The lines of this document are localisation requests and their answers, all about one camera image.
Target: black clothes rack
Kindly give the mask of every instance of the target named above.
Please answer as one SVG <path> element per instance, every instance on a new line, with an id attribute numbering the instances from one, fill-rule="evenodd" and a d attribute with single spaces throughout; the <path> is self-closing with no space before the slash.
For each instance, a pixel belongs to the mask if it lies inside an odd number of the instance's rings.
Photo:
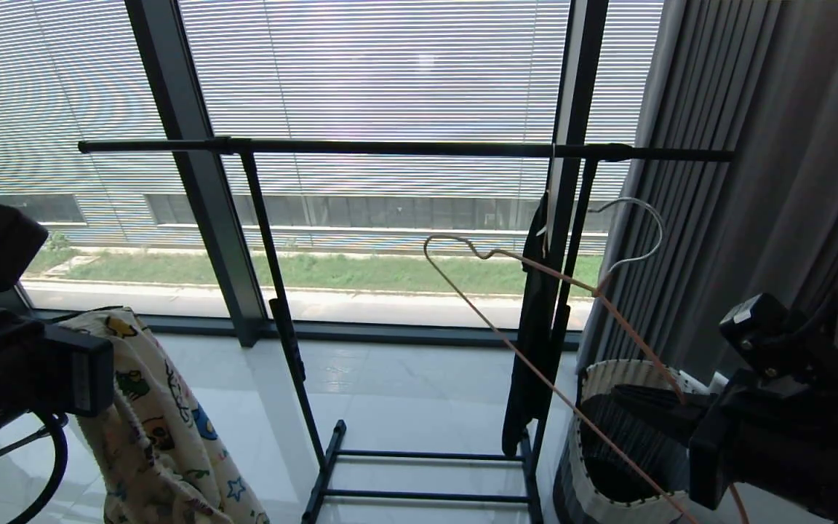
<path id="1" fill-rule="evenodd" d="M 277 333 L 287 366 L 290 369 L 293 387 L 300 403 L 300 410 L 306 421 L 306 430 L 319 464 L 319 475 L 312 488 L 309 502 L 302 515 L 303 524 L 315 523 L 326 497 L 360 497 L 372 499 L 402 499 L 421 501 L 472 501 L 473 503 L 526 504 L 532 523 L 541 524 L 542 504 L 538 486 L 535 483 L 535 469 L 538 466 L 542 441 L 545 437 L 546 418 L 551 391 L 542 384 L 529 368 L 516 358 L 513 379 L 510 386 L 506 421 L 503 425 L 503 451 L 505 455 L 486 455 L 474 453 L 432 453 L 423 451 L 383 451 L 383 450 L 346 450 L 342 448 L 347 426 L 339 420 L 332 431 L 328 448 L 322 447 L 312 407 L 306 394 L 306 379 L 303 359 L 300 358 L 299 345 L 290 317 L 290 305 L 287 301 L 286 288 L 280 273 L 279 259 L 267 209 L 260 189 L 255 153 L 331 153 L 331 154 L 373 154 L 373 155 L 424 155 L 424 156 L 514 156 L 514 158 L 580 158 L 585 159 L 578 206 L 572 220 L 568 257 L 564 262 L 565 275 L 573 275 L 575 258 L 584 229 L 584 220 L 588 212 L 589 195 L 599 162 L 619 162 L 627 159 L 649 160 L 690 160 L 690 162 L 728 162 L 732 153 L 727 151 L 704 151 L 685 149 L 643 148 L 622 145 L 622 143 L 599 143 L 587 146 L 532 145 L 531 143 L 408 143 L 408 142 L 333 142 L 333 140 L 254 140 L 249 138 L 215 137 L 207 140 L 83 140 L 79 143 L 82 153 L 131 152 L 131 151 L 209 151 L 220 155 L 239 155 L 247 176 L 247 185 L 256 213 L 260 236 L 267 255 L 267 264 L 273 278 L 276 297 L 270 299 L 271 312 L 274 316 Z M 573 195 L 559 195 L 559 199 L 572 199 Z M 568 228 L 563 223 L 556 223 L 553 234 L 567 234 Z M 527 277 L 526 294 L 529 295 Z M 570 308 L 566 305 L 570 285 L 562 282 L 558 299 L 542 293 L 540 296 L 523 298 L 523 315 L 519 326 L 519 347 L 530 356 L 536 365 L 554 381 L 561 361 L 562 342 L 567 330 L 567 318 Z M 550 322 L 554 312 L 554 322 Z M 533 418 L 538 420 L 535 441 L 530 442 L 526 425 Z M 519 454 L 515 454 L 515 443 L 519 443 Z M 336 490 L 330 488 L 332 472 L 339 457 L 372 457 L 392 459 L 420 459 L 429 461 L 489 461 L 508 462 L 521 465 L 526 494 L 479 495 L 465 493 L 435 493 L 414 491 L 366 491 Z"/>

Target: gray curtain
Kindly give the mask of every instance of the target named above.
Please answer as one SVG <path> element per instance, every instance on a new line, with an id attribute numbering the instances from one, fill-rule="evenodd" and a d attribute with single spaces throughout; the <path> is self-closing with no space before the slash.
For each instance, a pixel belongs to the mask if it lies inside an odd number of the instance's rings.
<path id="1" fill-rule="evenodd" d="M 636 143 L 736 151 L 635 162 L 624 186 L 668 231 L 607 291 L 668 364 L 706 382 L 741 362 L 717 329 L 731 306 L 767 291 L 812 311 L 838 291 L 838 2 L 666 3 Z M 607 264 L 653 239 L 624 210 Z M 579 368 L 638 354 L 595 305 Z"/>

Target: cartoon print fabric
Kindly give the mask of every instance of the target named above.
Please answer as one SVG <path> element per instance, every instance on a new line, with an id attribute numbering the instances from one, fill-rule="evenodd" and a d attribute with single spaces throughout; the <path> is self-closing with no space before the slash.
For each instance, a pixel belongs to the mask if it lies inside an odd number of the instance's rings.
<path id="1" fill-rule="evenodd" d="M 113 344 L 113 405 L 77 417 L 105 480 L 107 524 L 269 524 L 202 405 L 131 309 L 60 325 Z"/>

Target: corrugated metal wall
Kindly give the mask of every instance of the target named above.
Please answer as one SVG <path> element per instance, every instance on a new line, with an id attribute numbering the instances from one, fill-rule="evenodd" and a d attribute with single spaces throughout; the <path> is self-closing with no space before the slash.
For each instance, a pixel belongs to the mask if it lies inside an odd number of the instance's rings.
<path id="1" fill-rule="evenodd" d="M 340 140 L 548 142 L 567 0 L 182 0 L 218 133 Z M 659 2 L 611 0 L 588 139 L 632 141 Z M 122 2 L 0 0 L 0 194 L 72 193 L 90 245 L 201 245 L 144 194 L 182 193 L 172 158 L 83 156 L 76 141 L 162 138 Z M 267 193 L 537 199 L 539 159 L 259 156 Z M 626 166 L 602 164 L 595 195 Z M 247 183 L 226 158 L 236 193 Z M 398 249 L 423 233 L 277 230 L 315 249 Z M 522 232 L 485 235 L 519 247 Z M 249 234 L 251 242 L 259 242 Z M 586 239 L 586 251 L 602 249 Z"/>

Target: laundry basket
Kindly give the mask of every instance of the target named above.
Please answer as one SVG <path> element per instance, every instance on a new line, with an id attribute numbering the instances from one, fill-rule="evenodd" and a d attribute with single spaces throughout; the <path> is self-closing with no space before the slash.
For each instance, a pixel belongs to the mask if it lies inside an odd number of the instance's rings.
<path id="1" fill-rule="evenodd" d="M 689 375 L 669 372 L 685 392 L 707 392 Z M 676 501 L 686 501 L 686 448 L 616 405 L 611 391 L 618 384 L 671 388 L 651 362 L 597 362 L 578 377 L 578 407 Z M 666 523 L 681 515 L 576 417 L 552 498 L 562 524 Z"/>

